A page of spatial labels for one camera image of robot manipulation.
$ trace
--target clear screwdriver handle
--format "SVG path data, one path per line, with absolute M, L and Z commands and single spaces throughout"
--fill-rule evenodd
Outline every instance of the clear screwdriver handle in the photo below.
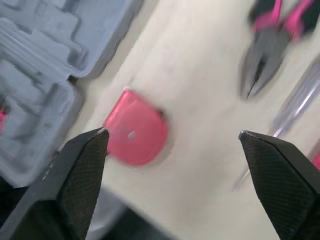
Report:
M 320 92 L 320 58 L 303 74 L 272 123 L 278 137 L 285 135 Z

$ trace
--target white table surface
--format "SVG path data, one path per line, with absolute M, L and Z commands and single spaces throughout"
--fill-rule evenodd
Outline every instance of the white table surface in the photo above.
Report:
M 181 240 L 278 239 L 252 181 L 232 192 L 246 164 L 238 135 L 268 132 L 320 53 L 320 31 L 293 45 L 274 80 L 245 102 L 238 83 L 253 0 L 145 1 L 105 72 L 80 80 L 87 101 L 70 135 L 100 127 L 129 86 L 168 116 L 169 153 L 142 168 L 109 159 L 103 184 Z M 319 105 L 318 97 L 283 138 L 306 155 L 320 136 Z

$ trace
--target gray plastic tool case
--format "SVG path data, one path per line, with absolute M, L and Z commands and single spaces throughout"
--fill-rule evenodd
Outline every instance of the gray plastic tool case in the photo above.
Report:
M 0 0 L 0 176 L 29 185 L 83 104 L 69 82 L 99 75 L 143 0 Z

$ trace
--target black rubber grip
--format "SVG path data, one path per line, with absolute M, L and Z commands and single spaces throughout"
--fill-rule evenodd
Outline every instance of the black rubber grip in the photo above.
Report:
M 276 0 L 257 0 L 249 12 L 249 21 L 253 25 L 258 17 L 271 12 L 276 4 Z
M 320 15 L 320 0 L 315 0 L 301 16 L 303 23 L 303 33 L 312 33 L 315 31 Z

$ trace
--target pliers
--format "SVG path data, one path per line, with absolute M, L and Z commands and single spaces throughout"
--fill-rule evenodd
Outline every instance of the pliers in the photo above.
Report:
M 301 0 L 281 20 L 283 0 L 257 0 L 249 13 L 255 32 L 241 71 L 240 95 L 255 96 L 280 68 L 286 48 L 314 32 L 320 15 L 320 0 Z

